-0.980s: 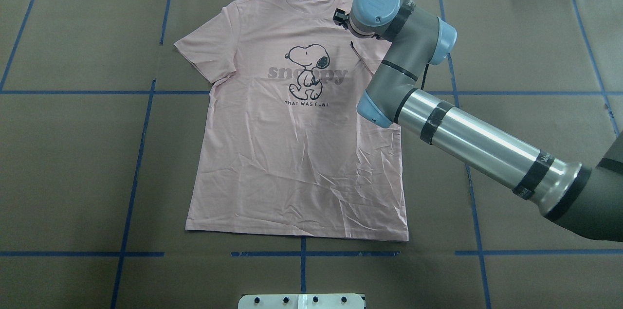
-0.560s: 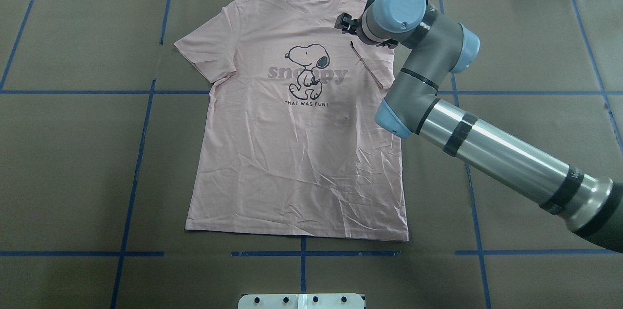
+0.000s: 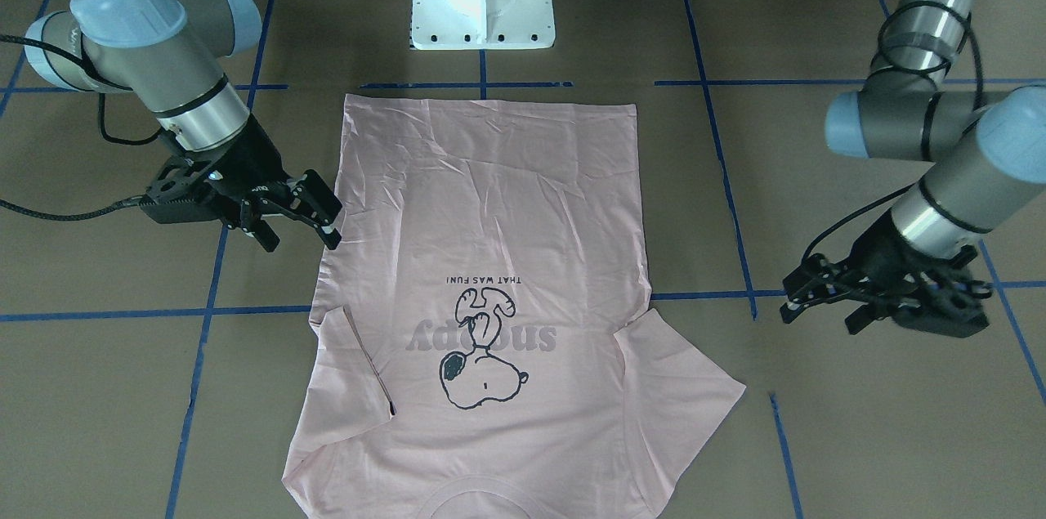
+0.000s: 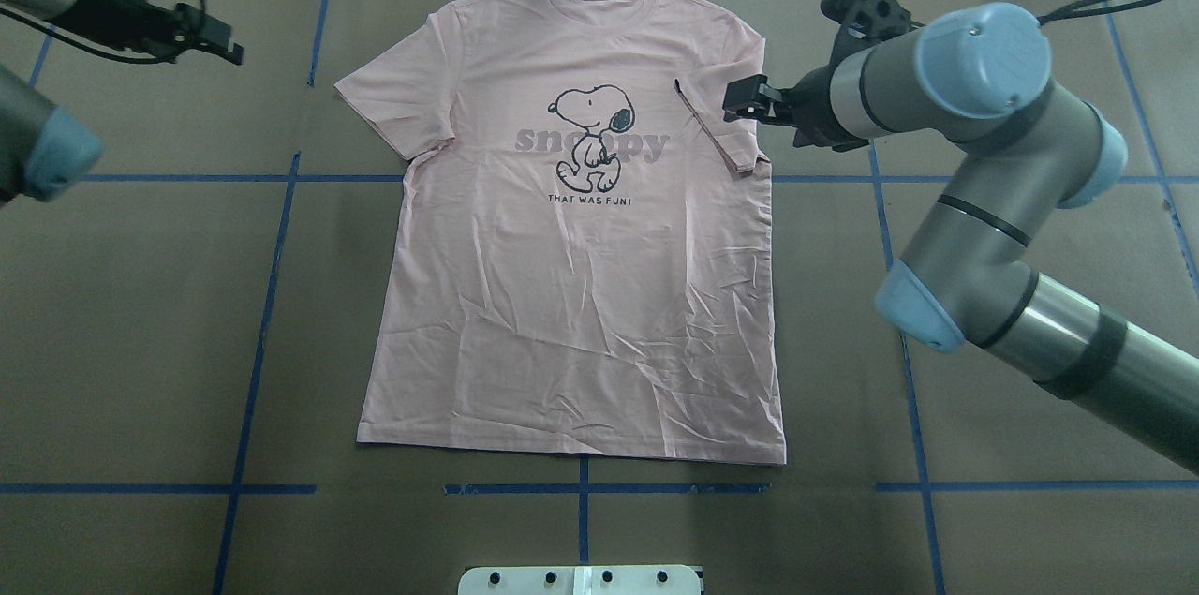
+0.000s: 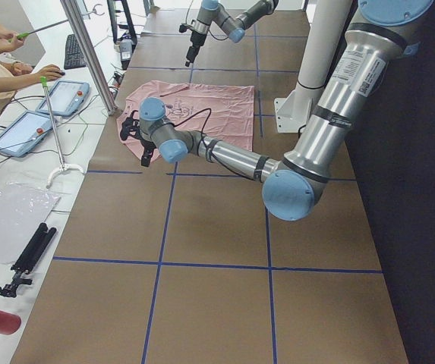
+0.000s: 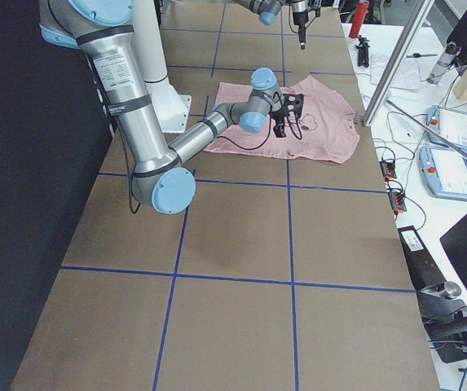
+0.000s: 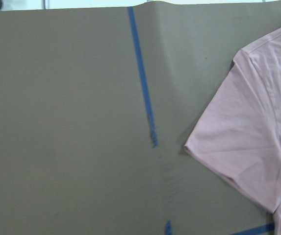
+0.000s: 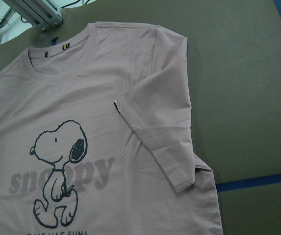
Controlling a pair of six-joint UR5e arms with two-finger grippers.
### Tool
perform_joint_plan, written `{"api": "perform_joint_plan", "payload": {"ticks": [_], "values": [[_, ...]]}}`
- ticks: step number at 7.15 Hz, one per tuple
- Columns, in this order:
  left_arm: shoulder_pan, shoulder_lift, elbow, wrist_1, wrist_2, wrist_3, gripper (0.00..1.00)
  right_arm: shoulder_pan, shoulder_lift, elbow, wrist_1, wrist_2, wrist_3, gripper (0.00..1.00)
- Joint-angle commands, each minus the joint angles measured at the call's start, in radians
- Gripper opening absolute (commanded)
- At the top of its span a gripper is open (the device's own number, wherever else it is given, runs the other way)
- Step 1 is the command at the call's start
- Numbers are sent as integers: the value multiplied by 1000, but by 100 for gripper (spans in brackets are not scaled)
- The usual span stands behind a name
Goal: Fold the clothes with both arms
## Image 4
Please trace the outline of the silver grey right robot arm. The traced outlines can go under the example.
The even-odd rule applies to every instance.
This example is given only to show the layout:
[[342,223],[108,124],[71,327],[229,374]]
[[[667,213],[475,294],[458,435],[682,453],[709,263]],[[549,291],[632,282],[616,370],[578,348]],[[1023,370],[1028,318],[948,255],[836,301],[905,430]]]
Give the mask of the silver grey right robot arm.
[[746,71],[727,120],[795,131],[799,148],[862,148],[933,130],[964,154],[875,293],[891,325],[938,351],[974,345],[1195,471],[1195,357],[1023,257],[1046,220],[1110,190],[1127,145],[1052,78],[1044,23],[1014,4],[912,24],[888,0],[843,8],[835,52],[793,88]]

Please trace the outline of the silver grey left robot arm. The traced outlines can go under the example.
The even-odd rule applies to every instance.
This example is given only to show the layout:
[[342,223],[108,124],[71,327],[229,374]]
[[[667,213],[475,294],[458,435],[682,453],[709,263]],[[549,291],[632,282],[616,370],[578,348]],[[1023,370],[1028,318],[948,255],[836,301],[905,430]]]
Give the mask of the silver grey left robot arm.
[[4,18],[41,36],[29,70],[4,68],[4,203],[55,202],[85,178],[104,146],[94,130],[38,88],[53,41],[114,64],[175,64],[186,52],[245,60],[230,24],[210,13],[207,0],[170,7],[150,0],[4,0]]

